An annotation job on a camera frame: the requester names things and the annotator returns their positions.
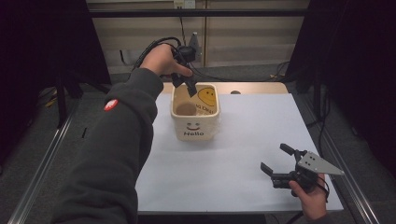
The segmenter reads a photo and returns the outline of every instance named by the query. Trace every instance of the black cable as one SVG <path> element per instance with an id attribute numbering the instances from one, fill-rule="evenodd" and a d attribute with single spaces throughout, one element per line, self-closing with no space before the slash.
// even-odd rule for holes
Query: black cable
<path id="1" fill-rule="evenodd" d="M 283 63 L 280 63 L 280 64 L 277 65 L 276 74 L 275 74 L 275 79 L 276 79 L 276 81 L 281 80 L 281 78 L 280 78 L 280 72 L 281 72 L 282 69 L 285 67 L 285 65 L 286 65 L 286 64 L 289 64 L 289 63 L 290 63 L 290 62 L 283 62 Z"/>
<path id="2" fill-rule="evenodd" d="M 294 217 L 292 217 L 286 224 L 291 224 L 295 221 L 297 221 L 297 219 L 299 219 L 300 217 L 302 217 L 304 215 L 303 211 L 297 213 Z"/>
<path id="3" fill-rule="evenodd" d="M 49 91 L 47 91 L 47 92 L 44 93 L 44 94 L 43 94 L 43 91 L 44 91 L 44 90 L 42 90 L 42 91 L 38 94 L 38 99 L 43 98 L 44 96 L 48 95 L 50 92 L 53 92 L 55 89 L 56 89 L 55 87 L 54 87 L 54 88 L 51 88 Z"/>
<path id="4" fill-rule="evenodd" d="M 214 78 L 216 80 L 223 81 L 223 82 L 245 82 L 244 80 L 238 80 L 238 79 L 232 79 L 232 78 L 226 78 L 226 77 L 210 76 L 208 74 L 204 74 L 201 71 L 199 71 L 192 63 L 190 63 L 190 66 L 191 66 L 192 72 L 194 72 L 194 74 L 197 75 L 198 77 Z M 271 79 L 274 79 L 274 77 L 269 77 L 269 78 L 264 79 L 264 80 L 256 80 L 256 82 L 267 82 L 267 81 L 269 81 Z"/>
<path id="5" fill-rule="evenodd" d="M 326 193 L 326 202 L 327 202 L 327 199 L 329 198 L 329 195 L 330 195 L 329 185 L 322 177 L 318 176 L 318 178 L 321 179 L 323 181 L 323 183 L 326 185 L 327 189 L 325 189 L 323 186 L 321 186 L 318 182 L 316 183 L 317 187 L 319 187 L 321 190 L 323 190 Z"/>
<path id="6" fill-rule="evenodd" d="M 128 64 L 126 64 L 126 62 L 124 61 L 123 53 L 122 53 L 122 50 L 121 50 L 121 49 L 120 49 L 120 57 L 121 57 L 122 63 L 123 63 L 124 65 L 128 65 Z"/>
<path id="7" fill-rule="evenodd" d="M 153 42 L 151 42 L 151 44 L 148 45 L 148 47 L 145 48 L 145 50 L 143 50 L 143 52 L 140 54 L 139 58 L 137 59 L 137 61 L 134 63 L 134 67 L 131 70 L 131 73 L 137 68 L 139 67 L 143 60 L 146 58 L 146 56 L 151 52 L 152 49 L 154 49 L 155 47 L 161 45 L 161 44 L 167 44 L 169 46 L 172 46 L 173 49 L 176 49 L 175 46 L 169 44 L 169 43 L 163 43 L 164 41 L 167 40 L 175 40 L 177 42 L 177 46 L 181 46 L 181 42 L 179 39 L 177 39 L 176 37 L 173 36 L 169 36 L 169 37 L 165 37 L 165 38 L 161 38 L 159 40 L 154 40 Z"/>
<path id="8" fill-rule="evenodd" d="M 277 219 L 277 217 L 274 214 L 270 214 L 271 217 L 273 217 L 276 221 L 277 224 L 280 224 L 279 220 Z"/>
<path id="9" fill-rule="evenodd" d="M 330 111 L 331 111 L 331 102 L 330 102 L 330 96 L 329 96 L 329 91 L 326 90 L 325 96 L 324 96 L 324 102 L 323 102 L 323 109 L 324 115 L 321 118 L 321 127 L 320 127 L 320 132 L 319 132 L 319 137 L 318 137 L 318 153 L 320 157 L 323 157 L 322 153 L 322 145 L 321 145 L 321 139 L 323 136 L 324 128 L 326 125 L 326 118 L 329 116 Z"/>
<path id="10" fill-rule="evenodd" d="M 310 128 L 314 127 L 315 124 L 317 124 L 319 122 L 320 122 L 319 120 L 314 120 L 314 121 L 312 121 L 310 123 L 305 124 L 305 126 L 306 126 L 307 129 L 310 129 Z"/>
<path id="11" fill-rule="evenodd" d="M 187 44 L 186 44 L 186 36 L 184 35 L 183 19 L 181 17 L 179 17 L 179 18 L 180 18 L 181 34 L 182 34 L 182 37 L 183 37 L 184 46 L 187 46 Z"/>

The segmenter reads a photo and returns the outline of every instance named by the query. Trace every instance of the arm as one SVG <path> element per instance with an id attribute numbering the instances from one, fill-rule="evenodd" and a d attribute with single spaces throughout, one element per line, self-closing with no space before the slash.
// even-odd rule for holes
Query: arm
<path id="1" fill-rule="evenodd" d="M 155 100 L 163 89 L 159 75 L 191 70 L 177 64 L 170 47 L 160 45 L 115 86 L 106 104 L 117 100 L 103 116 L 79 152 L 54 208 L 51 223 L 136 223 L 134 189 L 153 137 Z"/>
<path id="2" fill-rule="evenodd" d="M 324 180 L 324 174 L 319 174 L 318 176 Z M 320 178 L 318 179 L 318 183 L 324 186 L 324 182 Z M 308 223 L 332 223 L 326 211 L 326 193 L 322 189 L 315 188 L 312 192 L 307 194 L 297 182 L 290 181 L 289 185 L 299 197 L 304 216 Z"/>

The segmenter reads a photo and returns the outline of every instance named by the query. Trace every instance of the white tabletop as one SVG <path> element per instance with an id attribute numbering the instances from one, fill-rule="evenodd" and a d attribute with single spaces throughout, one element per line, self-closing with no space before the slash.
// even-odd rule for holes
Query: white tabletop
<path id="1" fill-rule="evenodd" d="M 148 160 L 137 180 L 140 214 L 265 213 L 301 210 L 290 189 L 274 189 L 260 169 L 294 170 L 281 143 L 318 153 L 291 94 L 220 95 L 220 128 L 213 140 L 178 141 L 170 94 L 157 100 Z M 343 206 L 330 178 L 327 208 Z"/>

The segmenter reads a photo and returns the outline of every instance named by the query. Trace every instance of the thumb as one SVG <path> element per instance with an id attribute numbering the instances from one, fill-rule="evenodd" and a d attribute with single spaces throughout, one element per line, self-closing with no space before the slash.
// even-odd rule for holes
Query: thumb
<path id="1" fill-rule="evenodd" d="M 178 64 L 178 63 L 175 64 L 175 72 L 179 73 L 179 74 L 181 74 L 181 75 L 183 75 L 185 77 L 192 76 L 192 71 L 191 71 L 190 68 L 185 67 L 185 66 L 183 66 L 181 64 Z"/>
<path id="2" fill-rule="evenodd" d="M 304 199 L 306 199 L 307 195 L 305 191 L 300 187 L 297 182 L 291 180 L 289 182 L 289 186 L 294 191 L 294 193 L 301 199 L 301 201 L 304 201 Z"/>

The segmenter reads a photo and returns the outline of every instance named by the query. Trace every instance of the black curtain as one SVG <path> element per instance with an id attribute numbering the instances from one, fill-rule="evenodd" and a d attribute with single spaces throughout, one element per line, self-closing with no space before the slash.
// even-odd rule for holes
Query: black curtain
<path id="1" fill-rule="evenodd" d="M 321 81 L 396 176 L 396 7 L 391 0 L 311 0 L 287 71 L 299 92 Z"/>
<path id="2" fill-rule="evenodd" d="M 55 86 L 57 74 L 67 78 L 73 71 L 102 84 L 110 78 L 84 0 L 4 0 L 0 32 L 3 162 L 34 117 L 38 94 Z"/>

